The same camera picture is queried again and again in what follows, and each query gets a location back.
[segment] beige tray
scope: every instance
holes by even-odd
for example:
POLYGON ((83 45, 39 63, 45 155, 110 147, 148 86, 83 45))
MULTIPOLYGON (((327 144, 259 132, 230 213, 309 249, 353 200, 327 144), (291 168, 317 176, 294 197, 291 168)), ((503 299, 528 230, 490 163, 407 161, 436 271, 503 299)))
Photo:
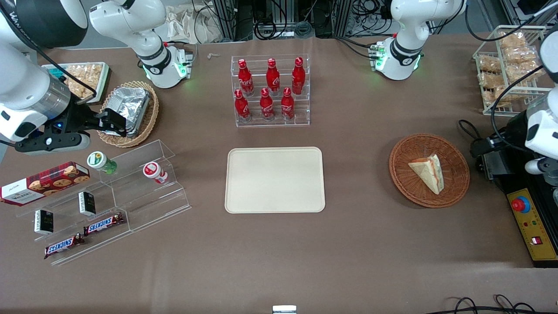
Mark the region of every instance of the beige tray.
POLYGON ((229 213, 321 212, 324 167, 316 147, 236 148, 229 152, 229 213))

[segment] coca-cola bottle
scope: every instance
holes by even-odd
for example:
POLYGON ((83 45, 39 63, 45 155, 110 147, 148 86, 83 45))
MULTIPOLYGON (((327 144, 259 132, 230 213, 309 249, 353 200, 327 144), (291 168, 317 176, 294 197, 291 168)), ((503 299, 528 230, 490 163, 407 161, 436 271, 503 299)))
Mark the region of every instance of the coca-cola bottle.
POLYGON ((283 90, 281 114, 286 121, 292 120, 295 117, 295 100, 291 96, 291 89, 289 87, 285 87, 283 90))
POLYGON ((270 90, 271 96, 278 96, 280 92, 279 71, 275 67, 275 59, 270 58, 267 60, 267 88, 270 90))
POLYGON ((262 98, 259 100, 259 105, 262 107, 262 117, 266 121, 273 121, 273 119, 275 119, 275 113, 273 112, 273 99, 271 99, 267 88, 262 88, 260 94, 262 95, 262 98))
POLYGON ((306 79, 306 72, 302 67, 302 62, 301 57, 296 57, 295 68, 292 70, 292 93, 295 95, 302 94, 304 81, 306 79))
POLYGON ((238 112, 238 118, 240 122, 249 122, 252 119, 252 115, 250 114, 250 109, 248 108, 248 101, 242 95, 242 91, 237 89, 234 91, 234 108, 238 112))
POLYGON ((246 97, 254 95, 254 81, 252 80, 252 73, 246 67, 246 61, 244 59, 238 60, 238 80, 240 81, 240 87, 242 92, 246 97))

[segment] snickers bar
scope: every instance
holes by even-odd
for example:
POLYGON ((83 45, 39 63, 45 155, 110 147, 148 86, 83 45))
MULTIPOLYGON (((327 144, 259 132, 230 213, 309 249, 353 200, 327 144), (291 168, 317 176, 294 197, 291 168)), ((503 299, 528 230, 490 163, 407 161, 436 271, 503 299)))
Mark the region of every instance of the snickers bar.
POLYGON ((72 248, 76 245, 80 245, 82 243, 85 243, 85 240, 83 239, 81 234, 76 234, 75 236, 73 236, 73 237, 71 237, 67 240, 59 242, 57 244, 53 244, 51 246, 47 246, 45 248, 45 259, 52 254, 56 254, 60 251, 67 250, 69 248, 72 248))
POLYGON ((114 216, 110 216, 105 220, 101 220, 96 222, 90 226, 83 227, 83 235, 88 236, 93 232, 100 231, 102 229, 108 228, 113 225, 117 225, 119 223, 124 222, 124 218, 122 217, 122 213, 118 213, 114 216))

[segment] table surface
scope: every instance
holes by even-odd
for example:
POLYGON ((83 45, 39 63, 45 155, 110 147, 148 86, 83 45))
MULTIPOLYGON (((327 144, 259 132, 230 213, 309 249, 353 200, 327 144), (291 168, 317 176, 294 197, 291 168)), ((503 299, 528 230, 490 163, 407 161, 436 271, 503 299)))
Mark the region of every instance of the table surface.
MULTIPOLYGON (((0 207, 0 312, 424 313, 469 296, 495 306, 505 294, 539 311, 558 311, 558 269, 535 269, 506 198, 474 171, 467 119, 483 135, 489 118, 468 35, 432 36, 420 67, 394 82, 335 40, 203 45, 192 79, 156 92, 161 110, 147 142, 161 139, 192 208, 60 267, 42 259, 31 221, 0 207), (237 129, 232 55, 309 53, 311 125, 237 129), (206 58, 209 53, 220 57, 206 58), (468 193, 450 208, 408 201, 389 176, 394 144, 428 132, 451 141, 472 169, 468 193), (317 146, 323 152, 326 207, 320 213, 232 215, 224 208, 227 154, 234 148, 317 146)), ((53 50, 57 62, 104 61, 108 89, 146 80, 131 49, 53 50)), ((89 152, 27 156, 10 150, 0 184, 89 152)))

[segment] round wicker basket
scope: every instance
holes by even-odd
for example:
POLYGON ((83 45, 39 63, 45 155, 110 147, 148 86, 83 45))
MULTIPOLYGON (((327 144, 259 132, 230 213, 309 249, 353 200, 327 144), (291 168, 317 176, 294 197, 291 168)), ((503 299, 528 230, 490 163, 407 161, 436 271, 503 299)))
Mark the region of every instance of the round wicker basket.
MULTIPOLYGON (((139 143, 145 141, 145 139, 149 136, 149 134, 153 130, 153 127, 155 126, 155 121, 157 120, 157 115, 159 113, 159 100, 157 99, 157 95, 155 94, 153 88, 144 82, 133 81, 133 82, 124 83, 119 87, 131 87, 131 88, 141 87, 149 91, 149 93, 151 94, 148 107, 145 110, 145 114, 143 115, 143 120, 139 127, 138 135, 136 135, 135 137, 121 137, 121 136, 108 135, 101 131, 97 131, 99 137, 103 142, 120 148, 128 148, 128 147, 136 146, 139 143)), ((114 94, 114 91, 116 91, 116 88, 110 93, 109 96, 107 96, 107 98, 103 102, 101 111, 106 108, 110 97, 114 94)))
POLYGON ((393 182, 411 201, 430 208, 449 207, 461 200, 469 188, 469 166, 463 154, 444 138, 414 134, 399 141, 389 156, 393 182), (408 166, 411 160, 438 155, 444 176, 444 189, 434 194, 408 166))

